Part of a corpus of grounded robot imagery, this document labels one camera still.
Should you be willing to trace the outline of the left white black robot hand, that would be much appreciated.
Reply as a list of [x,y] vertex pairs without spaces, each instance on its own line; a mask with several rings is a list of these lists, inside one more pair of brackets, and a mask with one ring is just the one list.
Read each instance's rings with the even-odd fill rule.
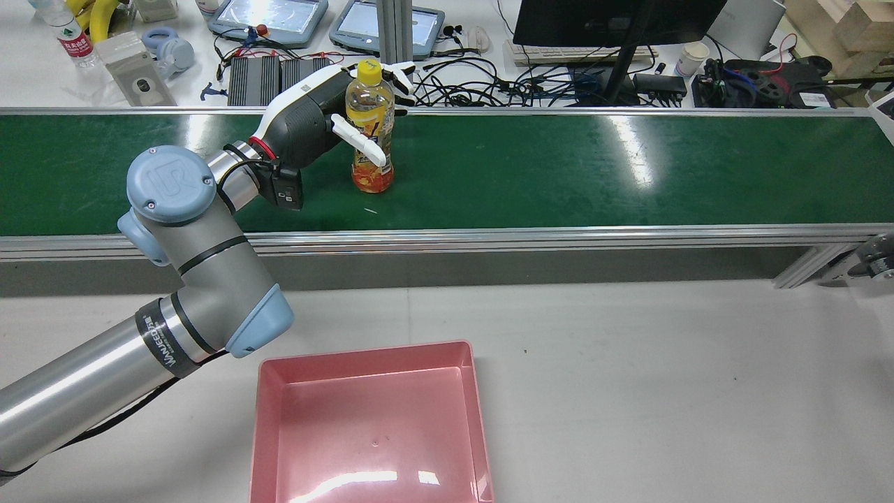
[[382,168],[382,147],[347,121],[345,95],[360,74],[360,64],[338,64],[313,71],[272,99],[248,143],[265,159],[285,168],[303,169],[340,141]]

